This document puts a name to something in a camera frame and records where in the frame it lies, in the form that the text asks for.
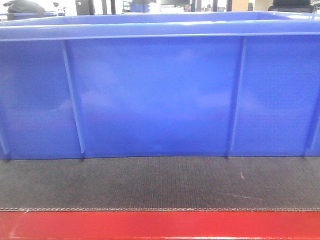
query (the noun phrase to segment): blue plastic crate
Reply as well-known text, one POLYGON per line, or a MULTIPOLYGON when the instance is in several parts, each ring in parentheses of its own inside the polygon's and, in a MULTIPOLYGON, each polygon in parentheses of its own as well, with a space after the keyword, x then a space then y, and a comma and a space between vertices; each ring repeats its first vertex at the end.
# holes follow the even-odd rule
POLYGON ((0 158, 320 155, 319 17, 0 23, 0 158))
POLYGON ((150 5, 149 4, 132 4, 130 3, 130 12, 132 13, 148 13, 150 12, 150 5))

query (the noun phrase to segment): plastic crate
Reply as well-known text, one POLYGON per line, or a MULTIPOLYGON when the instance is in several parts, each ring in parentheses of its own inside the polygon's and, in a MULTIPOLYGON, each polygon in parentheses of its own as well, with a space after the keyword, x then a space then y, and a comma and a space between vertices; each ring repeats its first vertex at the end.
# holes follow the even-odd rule
POLYGON ((150 5, 149 4, 134 4, 130 3, 130 12, 132 13, 148 13, 150 12, 150 5))
POLYGON ((0 158, 319 155, 319 17, 0 23, 0 158))

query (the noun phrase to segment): red metal frame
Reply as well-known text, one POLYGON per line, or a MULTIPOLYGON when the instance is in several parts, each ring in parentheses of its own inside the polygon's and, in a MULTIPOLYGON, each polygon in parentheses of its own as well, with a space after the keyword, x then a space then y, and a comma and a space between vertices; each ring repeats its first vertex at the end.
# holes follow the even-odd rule
POLYGON ((2 211, 14 239, 319 240, 320 211, 2 211))

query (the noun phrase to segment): gray mat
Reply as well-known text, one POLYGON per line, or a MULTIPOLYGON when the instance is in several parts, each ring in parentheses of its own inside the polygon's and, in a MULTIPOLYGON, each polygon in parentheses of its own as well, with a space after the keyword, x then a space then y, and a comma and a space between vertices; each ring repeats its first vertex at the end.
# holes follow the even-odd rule
POLYGON ((0 210, 320 210, 320 157, 0 161, 0 210))

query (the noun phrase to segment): bag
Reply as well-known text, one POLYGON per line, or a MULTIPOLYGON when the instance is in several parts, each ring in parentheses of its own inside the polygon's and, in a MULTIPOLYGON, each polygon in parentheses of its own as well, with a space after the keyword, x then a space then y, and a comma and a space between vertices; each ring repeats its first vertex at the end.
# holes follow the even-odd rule
POLYGON ((11 0, 3 4, 8 8, 8 13, 44 13, 45 9, 38 3, 30 0, 11 0))
POLYGON ((269 7, 268 11, 274 12, 289 12, 289 13, 316 13, 318 10, 317 6, 310 4, 310 5, 287 5, 287 6, 271 6, 269 7))
POLYGON ((311 0, 273 0, 274 6, 309 5, 311 0))

